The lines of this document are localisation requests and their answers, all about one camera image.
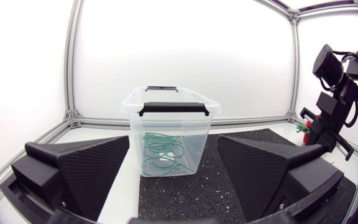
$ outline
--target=black rubber mat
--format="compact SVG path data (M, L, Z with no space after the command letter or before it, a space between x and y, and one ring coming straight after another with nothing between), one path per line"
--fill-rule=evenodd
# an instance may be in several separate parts
M293 145L270 129L225 133L224 135ZM139 218L151 220L216 218L221 223L246 222L236 192L218 152L218 137L218 134L208 135L196 174L178 177L140 178ZM353 191L345 192L345 194L348 194L348 198L352 198L355 189L354 184L346 178L343 178L342 182L353 186L350 187L350 189L353 188ZM334 210L333 212L337 212L337 214L330 217L336 219L344 217L350 203L351 200L349 203L338 202L338 206L346 209Z

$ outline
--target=enclosure corner post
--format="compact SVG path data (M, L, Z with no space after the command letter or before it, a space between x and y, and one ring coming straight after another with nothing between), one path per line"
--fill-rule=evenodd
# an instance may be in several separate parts
M78 26L78 20L80 18L82 2L83 0L74 0L73 7L71 9L70 20L68 22L68 29L67 29L67 36L66 36L64 88L65 88L65 103L66 103L67 111L75 110L74 73L73 73L74 49L75 49L76 29Z
M296 99L298 97L298 86L299 86L299 64L300 64L300 55L299 55L299 37L298 37L298 23L300 19L297 14L294 13L289 18L292 29L292 39L293 39L293 55L294 55L294 73L292 80L292 89L291 89L291 100L290 107L287 111L288 122L294 121L294 118L297 118L295 107Z

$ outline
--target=green cable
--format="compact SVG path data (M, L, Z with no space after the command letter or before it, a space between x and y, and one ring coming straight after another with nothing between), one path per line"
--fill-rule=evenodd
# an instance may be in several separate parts
M185 148L183 147L183 143L181 141L178 141L179 138L180 136L168 136L159 133L144 133L143 135L144 146L145 146L144 150L148 149L150 152L152 152L152 155L148 155L147 153L144 153L144 155L147 158L143 160L142 165L147 161L151 161L153 165L160 168L170 167L168 171L164 172L163 174L159 174L158 176L167 175L178 166L182 166L185 169L188 169L191 172L193 172L193 170L191 170L189 167L175 160L183 156L185 153L184 152ZM172 163L166 166L159 165L158 161L160 161L161 159L172 161Z
M310 130L309 130L309 128L307 128L305 125L303 125L303 124L298 124L297 126L296 126L296 128L298 129L296 132L297 133L299 133L299 132L301 132L301 131L303 131L305 134L309 134L310 133Z

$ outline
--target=clear plastic storage bin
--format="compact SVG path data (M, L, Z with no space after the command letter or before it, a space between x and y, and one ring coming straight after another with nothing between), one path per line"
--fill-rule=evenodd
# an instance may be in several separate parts
M187 88L136 88L122 102L144 177L190 175L197 171L212 115L219 103Z

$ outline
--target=white wall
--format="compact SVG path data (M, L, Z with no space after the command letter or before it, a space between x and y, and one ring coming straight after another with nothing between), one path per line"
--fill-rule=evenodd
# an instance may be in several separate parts
M72 0L0 0L0 168L63 120Z
M187 87L219 102L216 119L283 116L293 46L288 19L258 1L85 1L75 100L86 117L122 118L138 86Z
M296 112L299 115L302 108L306 107L315 114L319 114L320 110L316 102L323 89L312 73L314 61L324 44L329 44L333 50L337 51L355 52L358 50L358 14L335 14L303 19L299 23L299 38L300 84ZM347 122L353 116L354 106ZM358 145L358 119L353 127L344 126L340 134Z

